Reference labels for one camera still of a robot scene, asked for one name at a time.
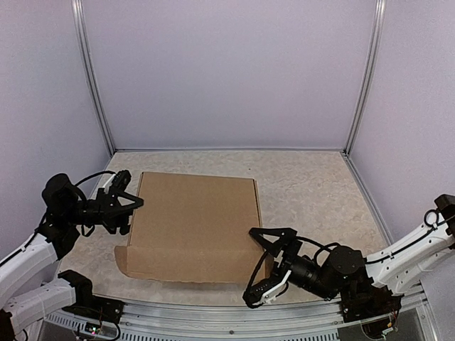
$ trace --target cardboard box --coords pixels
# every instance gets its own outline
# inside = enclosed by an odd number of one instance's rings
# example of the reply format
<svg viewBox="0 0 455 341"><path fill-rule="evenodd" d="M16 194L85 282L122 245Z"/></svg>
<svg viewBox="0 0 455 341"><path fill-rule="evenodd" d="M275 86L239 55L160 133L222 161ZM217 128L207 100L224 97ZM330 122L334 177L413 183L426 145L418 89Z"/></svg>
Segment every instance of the cardboard box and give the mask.
<svg viewBox="0 0 455 341"><path fill-rule="evenodd" d="M115 247L133 278L247 283L263 250L248 234L261 227L254 179L142 173L126 247ZM268 277L262 267L257 281Z"/></svg>

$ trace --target speckled floor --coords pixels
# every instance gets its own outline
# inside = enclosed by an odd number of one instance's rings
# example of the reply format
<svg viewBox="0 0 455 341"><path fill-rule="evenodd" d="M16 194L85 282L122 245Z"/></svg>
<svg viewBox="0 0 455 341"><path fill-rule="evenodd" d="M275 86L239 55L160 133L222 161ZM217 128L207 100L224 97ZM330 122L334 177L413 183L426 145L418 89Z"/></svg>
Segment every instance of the speckled floor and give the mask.
<svg viewBox="0 0 455 341"><path fill-rule="evenodd" d="M385 246L370 211L336 152L312 151L170 151L116 153L108 169L129 169L130 193L136 193L143 171L225 175L258 182L264 227L292 227L322 244L340 242L369 254ZM94 294L130 300L190 305L244 305L242 286L232 284L165 283L126 277L114 259L114 246L127 236L97 228L79 238L60 264L90 278ZM315 249L304 246L303 253ZM319 298L290 286L277 303Z"/></svg>

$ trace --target white backdrop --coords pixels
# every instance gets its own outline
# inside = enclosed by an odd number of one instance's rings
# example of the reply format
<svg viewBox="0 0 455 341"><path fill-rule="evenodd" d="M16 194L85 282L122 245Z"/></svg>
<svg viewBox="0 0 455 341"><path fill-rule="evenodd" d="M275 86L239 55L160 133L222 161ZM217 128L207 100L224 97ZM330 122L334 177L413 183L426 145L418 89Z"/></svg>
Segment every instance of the white backdrop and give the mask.
<svg viewBox="0 0 455 341"><path fill-rule="evenodd" d="M342 148L374 0L85 1L117 148Z"/></svg>
<svg viewBox="0 0 455 341"><path fill-rule="evenodd" d="M68 1L0 5L0 259L30 236L45 212L41 191L67 173L75 182L109 156L95 118ZM94 182L83 185L90 193ZM23 290L53 278L40 272Z"/></svg>
<svg viewBox="0 0 455 341"><path fill-rule="evenodd" d="M353 161L395 240L455 195L455 3L387 2ZM443 340L455 333L455 258L423 280Z"/></svg>

